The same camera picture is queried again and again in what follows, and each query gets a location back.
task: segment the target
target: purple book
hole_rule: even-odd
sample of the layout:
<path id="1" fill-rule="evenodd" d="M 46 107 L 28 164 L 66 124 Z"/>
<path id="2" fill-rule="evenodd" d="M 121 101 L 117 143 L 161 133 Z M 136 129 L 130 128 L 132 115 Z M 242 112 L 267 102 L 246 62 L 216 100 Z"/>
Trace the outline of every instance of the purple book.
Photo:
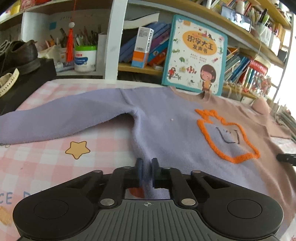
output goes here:
<path id="1" fill-rule="evenodd" d="M 165 31 L 162 35 L 157 37 L 156 39 L 152 40 L 151 47 L 150 47 L 150 53 L 154 51 L 154 49 L 162 42 L 168 40 L 170 37 L 170 29 Z"/>

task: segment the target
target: brown leather shoe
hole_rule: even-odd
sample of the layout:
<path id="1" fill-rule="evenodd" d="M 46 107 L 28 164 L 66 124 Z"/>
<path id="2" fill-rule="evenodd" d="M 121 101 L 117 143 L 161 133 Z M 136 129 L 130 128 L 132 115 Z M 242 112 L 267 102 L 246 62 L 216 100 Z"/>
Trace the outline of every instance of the brown leather shoe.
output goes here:
<path id="1" fill-rule="evenodd" d="M 5 53 L 0 55 L 0 76 L 13 73 L 17 68 L 20 74 L 28 74 L 40 67 L 34 40 L 14 41 Z"/>

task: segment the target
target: tablecloth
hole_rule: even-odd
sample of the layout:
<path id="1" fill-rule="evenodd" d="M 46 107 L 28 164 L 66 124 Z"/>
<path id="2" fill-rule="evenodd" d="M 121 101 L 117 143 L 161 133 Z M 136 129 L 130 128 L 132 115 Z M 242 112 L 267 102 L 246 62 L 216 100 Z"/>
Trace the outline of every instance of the tablecloth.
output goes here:
<path id="1" fill-rule="evenodd" d="M 51 100 L 101 88 L 134 88 L 157 85 L 107 80 L 55 80 L 45 83 L 18 110 L 31 109 Z M 95 169 L 112 173 L 117 167 L 133 166 L 136 157 L 131 146 L 133 119 L 121 115 L 111 121 L 90 127 L 75 135 L 42 142 L 0 146 L 0 240 L 16 241 L 19 237 L 12 222 L 12 211 L 24 197 L 58 185 Z M 90 150 L 78 159 L 67 154 L 71 142 L 84 142 Z M 284 151 L 296 153 L 291 140 L 273 138 Z M 294 221 L 283 241 L 295 241 Z"/>

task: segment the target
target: orange embroidered outline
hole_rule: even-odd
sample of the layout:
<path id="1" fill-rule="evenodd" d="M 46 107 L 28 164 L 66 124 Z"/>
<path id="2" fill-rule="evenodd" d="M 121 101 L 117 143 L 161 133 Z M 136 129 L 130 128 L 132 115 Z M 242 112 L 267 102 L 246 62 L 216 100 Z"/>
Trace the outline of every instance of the orange embroidered outline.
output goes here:
<path id="1" fill-rule="evenodd" d="M 197 120 L 197 125 L 198 127 L 200 128 L 201 132 L 203 133 L 206 141 L 208 142 L 209 146 L 211 147 L 211 149 L 222 159 L 224 160 L 227 160 L 229 162 L 232 162 L 232 163 L 235 163 L 235 164 L 238 164 L 238 163 L 242 163 L 246 160 L 249 160 L 251 158 L 259 158 L 260 157 L 260 152 L 259 150 L 253 146 L 253 144 L 248 140 L 247 138 L 247 135 L 243 129 L 243 127 L 237 123 L 234 123 L 234 122 L 226 122 L 225 119 L 221 116 L 218 115 L 218 113 L 215 111 L 215 110 L 198 110 L 196 109 L 195 110 L 196 113 L 198 113 L 202 119 L 199 119 Z M 246 144 L 251 147 L 251 149 L 255 152 L 254 154 L 253 153 L 246 153 L 246 154 L 243 154 L 243 155 L 240 155 L 240 156 L 236 156 L 236 157 L 231 157 L 231 156 L 228 156 L 226 154 L 224 154 L 221 150 L 219 150 L 215 143 L 212 141 L 206 127 L 205 127 L 205 123 L 210 123 L 210 124 L 213 124 L 213 122 L 210 120 L 210 116 L 212 117 L 215 117 L 217 120 L 219 120 L 222 125 L 224 126 L 231 126 L 231 125 L 235 125 L 237 126 L 241 133 L 242 133 L 242 136 L 244 138 L 244 141 L 246 142 Z"/>

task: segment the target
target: phone screen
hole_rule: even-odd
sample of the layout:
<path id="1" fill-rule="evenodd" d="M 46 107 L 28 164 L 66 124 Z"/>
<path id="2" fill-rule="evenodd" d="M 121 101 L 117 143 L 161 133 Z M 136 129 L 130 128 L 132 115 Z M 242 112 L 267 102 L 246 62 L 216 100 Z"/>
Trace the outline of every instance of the phone screen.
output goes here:
<path id="1" fill-rule="evenodd" d="M 221 15 L 248 32 L 251 31 L 251 20 L 247 16 L 236 12 L 234 9 L 222 6 Z"/>

